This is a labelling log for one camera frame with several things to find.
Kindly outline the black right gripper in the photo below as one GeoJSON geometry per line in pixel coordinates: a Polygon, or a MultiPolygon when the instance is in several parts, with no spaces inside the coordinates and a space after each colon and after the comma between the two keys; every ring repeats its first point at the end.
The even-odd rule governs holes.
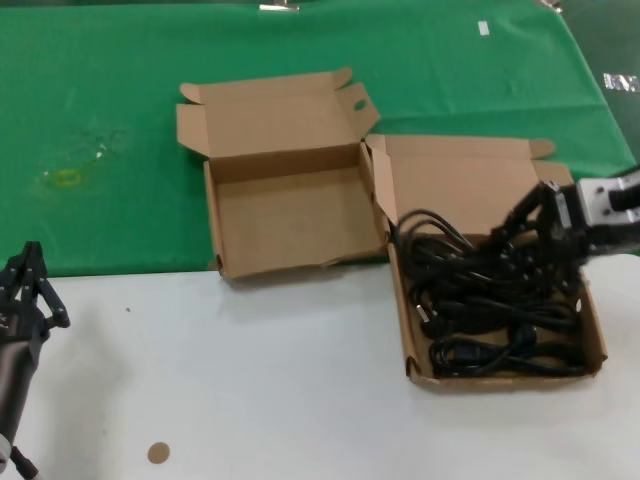
{"type": "Polygon", "coordinates": [[[508,242],[535,227],[538,241],[508,242],[501,258],[517,275],[543,275],[552,266],[575,278],[592,253],[594,235],[586,222],[577,194],[548,194],[551,187],[539,182],[492,230],[494,243],[508,242]],[[536,226],[529,220],[539,208],[536,226]]]}

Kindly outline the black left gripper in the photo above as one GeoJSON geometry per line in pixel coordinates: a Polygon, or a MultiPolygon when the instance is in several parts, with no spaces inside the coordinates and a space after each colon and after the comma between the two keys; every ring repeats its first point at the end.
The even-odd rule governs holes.
{"type": "Polygon", "coordinates": [[[43,249],[37,241],[28,242],[1,270],[2,300],[16,296],[22,276],[24,304],[11,300],[1,305],[2,433],[18,430],[42,347],[49,339],[47,328],[69,327],[68,312],[48,279],[43,249]],[[38,308],[39,299],[49,308],[49,317],[38,308]]]}

